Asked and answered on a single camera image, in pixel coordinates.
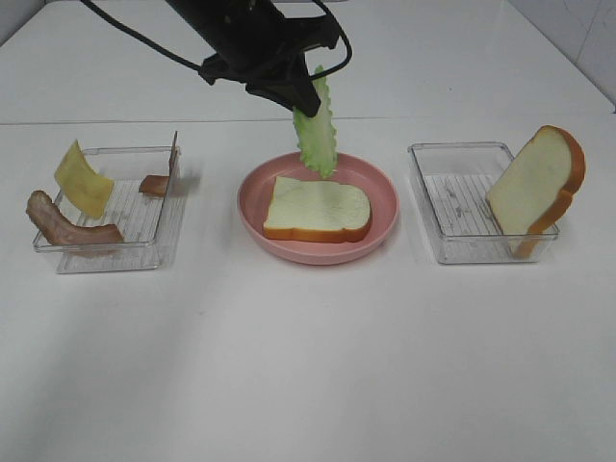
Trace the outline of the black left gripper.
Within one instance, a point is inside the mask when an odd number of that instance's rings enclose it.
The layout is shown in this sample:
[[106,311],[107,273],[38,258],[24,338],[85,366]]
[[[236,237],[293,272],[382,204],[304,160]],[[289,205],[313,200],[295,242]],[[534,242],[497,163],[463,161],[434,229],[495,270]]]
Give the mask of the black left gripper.
[[320,97],[305,53],[337,44],[330,13],[288,18],[271,1],[170,1],[168,3],[214,50],[198,73],[208,84],[245,84],[252,95],[315,116]]

